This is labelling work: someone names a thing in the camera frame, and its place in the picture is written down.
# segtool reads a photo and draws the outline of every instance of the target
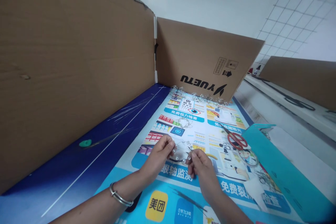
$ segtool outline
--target cardboard divider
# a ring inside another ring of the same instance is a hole
[[[272,56],[260,77],[336,111],[336,62]]]
[[[0,193],[154,84],[139,0],[0,0]]]
[[[157,18],[159,83],[231,100],[264,41]]]

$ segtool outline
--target red scissors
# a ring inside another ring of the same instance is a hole
[[[227,133],[227,139],[229,140],[229,143],[233,146],[233,148],[236,148],[237,150],[243,150],[244,147],[247,147],[246,140],[239,134],[229,131],[227,128],[225,128],[222,124],[220,124],[222,128]]]

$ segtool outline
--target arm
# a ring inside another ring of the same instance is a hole
[[[187,163],[188,174],[192,178],[198,175],[202,195],[221,223],[252,223],[232,199],[222,191],[212,162],[202,150],[193,150],[191,160],[187,160]]]
[[[133,201],[155,180],[167,157],[173,155],[174,146],[175,143],[170,136],[163,136],[156,143],[141,169],[116,182],[113,190],[117,191],[123,199]],[[125,210],[126,206],[112,197],[107,188],[51,223],[114,223]]]

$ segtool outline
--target blue table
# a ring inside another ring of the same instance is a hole
[[[0,196],[0,223],[48,223],[94,195],[134,138],[170,91],[155,84],[114,115],[137,106],[122,119],[107,118],[32,174]],[[249,125],[253,121],[233,98]],[[123,129],[130,129],[92,148],[92,144]]]

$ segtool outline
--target teal folder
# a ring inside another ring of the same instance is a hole
[[[242,136],[304,222],[332,221],[336,207],[260,132],[270,127],[253,124]]]

